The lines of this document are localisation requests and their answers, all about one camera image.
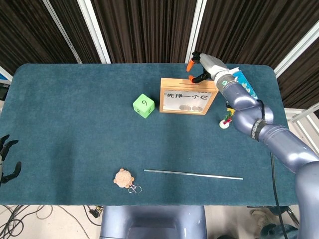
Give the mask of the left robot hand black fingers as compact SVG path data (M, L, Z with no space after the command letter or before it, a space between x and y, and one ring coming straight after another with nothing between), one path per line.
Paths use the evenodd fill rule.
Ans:
M6 184L8 181L16 178L19 176L21 172L22 163L19 161L15 165L14 171L9 175L3 174L3 168L4 168L4 161L6 159L6 156L9 152L9 149L18 143L18 140L11 140L9 142L5 142L9 138L9 134L3 136L0 138L0 184Z

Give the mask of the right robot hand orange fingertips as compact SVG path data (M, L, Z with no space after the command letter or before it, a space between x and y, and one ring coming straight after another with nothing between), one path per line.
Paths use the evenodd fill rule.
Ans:
M195 84L207 79L217 80L221 76L231 75L230 70L220 59L205 53L194 51L192 53L192 58L187 65L186 71L189 72L194 64L201 64L203 67L203 73L201 75L197 77L192 75L188 76L190 81Z

